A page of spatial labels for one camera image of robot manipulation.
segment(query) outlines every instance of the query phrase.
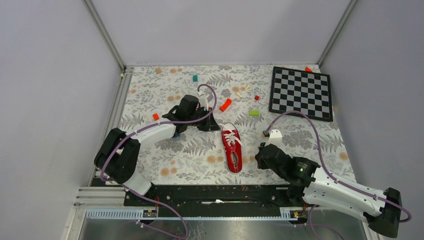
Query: white shoelace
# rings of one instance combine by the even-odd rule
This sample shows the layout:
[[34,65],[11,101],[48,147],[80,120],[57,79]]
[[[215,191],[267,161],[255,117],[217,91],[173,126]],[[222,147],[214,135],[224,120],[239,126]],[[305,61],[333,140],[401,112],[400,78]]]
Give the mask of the white shoelace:
[[226,129],[226,130],[230,131],[230,133],[224,133],[223,134],[224,135],[224,138],[225,138],[225,141],[226,141],[226,143],[228,145],[235,144],[236,141],[237,141],[241,146],[243,146],[243,144],[240,141],[240,139],[238,137],[236,137],[236,133],[235,132],[233,132],[231,129],[226,128],[223,124],[220,124],[220,125],[222,126],[223,129]]

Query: chessboard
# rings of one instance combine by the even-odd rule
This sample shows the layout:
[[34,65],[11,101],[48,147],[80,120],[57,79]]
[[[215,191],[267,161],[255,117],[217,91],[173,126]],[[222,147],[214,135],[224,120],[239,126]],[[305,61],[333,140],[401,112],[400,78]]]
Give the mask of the chessboard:
[[292,110],[302,112],[310,119],[332,122],[330,76],[275,66],[272,72],[269,111],[284,113]]

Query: gray wall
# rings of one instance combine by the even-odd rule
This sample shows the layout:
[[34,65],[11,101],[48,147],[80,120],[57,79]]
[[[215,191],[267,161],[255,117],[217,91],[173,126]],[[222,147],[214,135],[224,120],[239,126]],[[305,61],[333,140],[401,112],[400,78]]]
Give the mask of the gray wall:
[[93,0],[127,64],[316,63],[349,0]]
[[358,182],[398,189],[412,212],[399,239],[422,239],[424,1],[362,0],[322,67]]
[[0,2],[0,239],[58,240],[120,71],[81,0]]

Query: black metal base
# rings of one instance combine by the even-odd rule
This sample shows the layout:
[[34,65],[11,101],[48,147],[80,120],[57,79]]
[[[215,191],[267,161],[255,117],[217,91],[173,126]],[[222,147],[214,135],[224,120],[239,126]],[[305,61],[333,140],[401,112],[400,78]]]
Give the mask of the black metal base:
[[[288,185],[156,185],[144,196],[159,197],[160,202],[175,208],[183,217],[280,217],[280,207],[294,206],[287,197]],[[225,203],[210,203],[221,200]],[[124,206],[154,207],[131,192]],[[175,217],[160,207],[159,217]]]

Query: red block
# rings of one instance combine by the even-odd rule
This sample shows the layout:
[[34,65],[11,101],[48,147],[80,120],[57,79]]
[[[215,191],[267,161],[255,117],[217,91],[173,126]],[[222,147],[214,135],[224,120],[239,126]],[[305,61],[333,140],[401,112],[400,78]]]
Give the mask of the red block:
[[153,114],[153,119],[155,121],[159,120],[159,115],[157,113]]
[[221,112],[224,112],[228,108],[228,106],[230,106],[231,102],[232,100],[227,98],[225,103],[219,107],[219,110],[221,110]]

